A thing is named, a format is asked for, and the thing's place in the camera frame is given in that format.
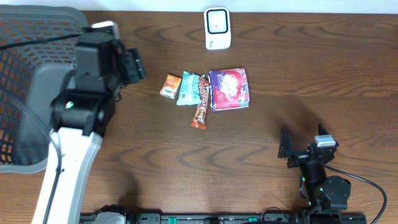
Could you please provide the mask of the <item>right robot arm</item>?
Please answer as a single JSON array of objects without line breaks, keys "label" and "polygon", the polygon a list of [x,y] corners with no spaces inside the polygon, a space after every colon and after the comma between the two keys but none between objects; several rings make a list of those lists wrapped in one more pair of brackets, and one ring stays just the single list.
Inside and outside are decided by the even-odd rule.
[{"label": "right robot arm", "polygon": [[294,150],[288,132],[281,131],[278,158],[287,159],[288,168],[300,169],[300,194],[309,204],[291,216],[291,223],[342,222],[341,213],[348,208],[351,182],[337,175],[327,176],[325,171],[338,146],[321,124],[314,141],[301,151]]}]

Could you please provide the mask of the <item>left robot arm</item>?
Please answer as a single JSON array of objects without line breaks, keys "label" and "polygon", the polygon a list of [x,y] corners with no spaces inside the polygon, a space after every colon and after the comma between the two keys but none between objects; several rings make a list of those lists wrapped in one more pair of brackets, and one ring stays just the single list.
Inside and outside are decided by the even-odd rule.
[{"label": "left robot arm", "polygon": [[90,28],[75,45],[76,66],[50,104],[49,154],[33,223],[78,223],[86,183],[123,86],[146,76],[139,51],[116,33]]}]

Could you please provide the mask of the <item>teal snack packet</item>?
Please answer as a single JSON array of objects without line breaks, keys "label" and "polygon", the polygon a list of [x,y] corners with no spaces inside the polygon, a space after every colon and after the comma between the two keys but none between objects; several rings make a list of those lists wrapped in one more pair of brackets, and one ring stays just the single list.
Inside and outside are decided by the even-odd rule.
[{"label": "teal snack packet", "polygon": [[199,84],[203,75],[184,71],[177,105],[197,105],[201,102]]}]

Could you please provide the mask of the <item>small orange snack packet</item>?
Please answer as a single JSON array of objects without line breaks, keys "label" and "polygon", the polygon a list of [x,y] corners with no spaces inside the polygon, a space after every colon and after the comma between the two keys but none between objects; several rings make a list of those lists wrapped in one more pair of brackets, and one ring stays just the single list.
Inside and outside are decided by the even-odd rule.
[{"label": "small orange snack packet", "polygon": [[182,79],[178,76],[168,74],[164,85],[160,89],[160,95],[174,99],[180,87]]}]

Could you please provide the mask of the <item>purple red snack bag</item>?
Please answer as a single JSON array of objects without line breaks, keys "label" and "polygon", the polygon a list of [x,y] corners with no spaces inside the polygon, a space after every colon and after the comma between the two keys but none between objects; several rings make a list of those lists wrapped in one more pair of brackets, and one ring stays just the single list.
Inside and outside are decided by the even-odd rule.
[{"label": "purple red snack bag", "polygon": [[249,86],[244,68],[210,71],[211,109],[213,111],[247,108]]}]

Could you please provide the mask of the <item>brown orange candy bar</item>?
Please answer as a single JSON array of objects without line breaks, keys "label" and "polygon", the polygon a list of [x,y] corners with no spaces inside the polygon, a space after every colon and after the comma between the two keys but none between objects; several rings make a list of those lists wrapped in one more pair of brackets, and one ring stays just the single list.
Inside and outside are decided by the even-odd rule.
[{"label": "brown orange candy bar", "polygon": [[210,83],[206,78],[199,77],[198,90],[200,94],[201,102],[197,105],[191,127],[200,128],[202,130],[207,129],[207,109],[208,109],[208,95],[210,90]]}]

